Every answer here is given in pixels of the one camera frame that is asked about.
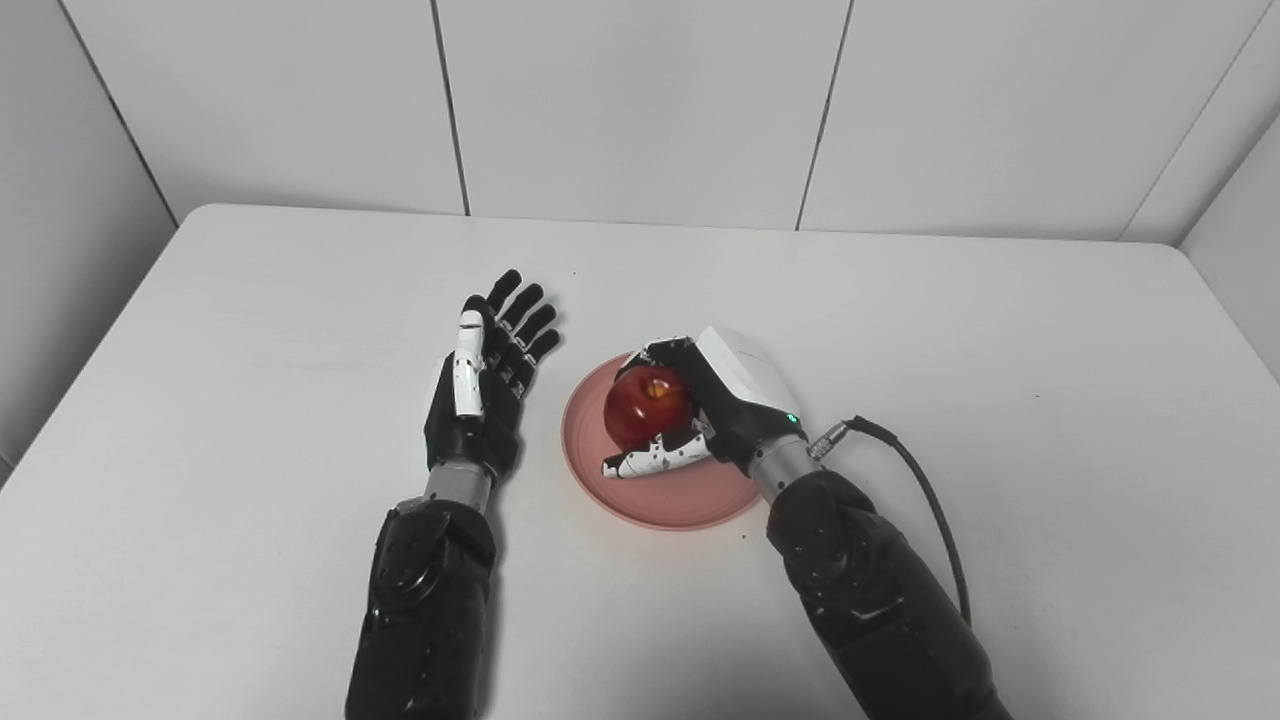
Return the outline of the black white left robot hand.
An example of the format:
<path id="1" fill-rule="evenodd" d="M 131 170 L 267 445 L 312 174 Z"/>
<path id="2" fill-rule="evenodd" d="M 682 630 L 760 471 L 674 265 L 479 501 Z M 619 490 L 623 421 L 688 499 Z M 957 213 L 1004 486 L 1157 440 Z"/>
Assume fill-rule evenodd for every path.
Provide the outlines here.
<path id="1" fill-rule="evenodd" d="M 561 343 L 557 316 L 544 288 L 516 269 L 466 300 L 422 429 L 429 469 L 466 461 L 493 483 L 511 474 L 525 400 L 539 365 Z"/>

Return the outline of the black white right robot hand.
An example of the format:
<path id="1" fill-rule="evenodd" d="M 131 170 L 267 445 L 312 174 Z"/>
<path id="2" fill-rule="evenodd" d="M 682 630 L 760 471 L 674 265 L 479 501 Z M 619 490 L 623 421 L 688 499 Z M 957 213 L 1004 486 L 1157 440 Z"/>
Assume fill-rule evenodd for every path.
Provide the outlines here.
<path id="1" fill-rule="evenodd" d="M 806 439 L 799 404 L 780 370 L 741 334 L 708 327 L 696 338 L 654 340 L 620 370 L 636 368 L 672 370 L 690 393 L 695 418 L 689 430 L 663 430 L 640 450 L 605 457 L 605 478 L 649 477 L 708 459 L 748 471 L 774 442 Z"/>

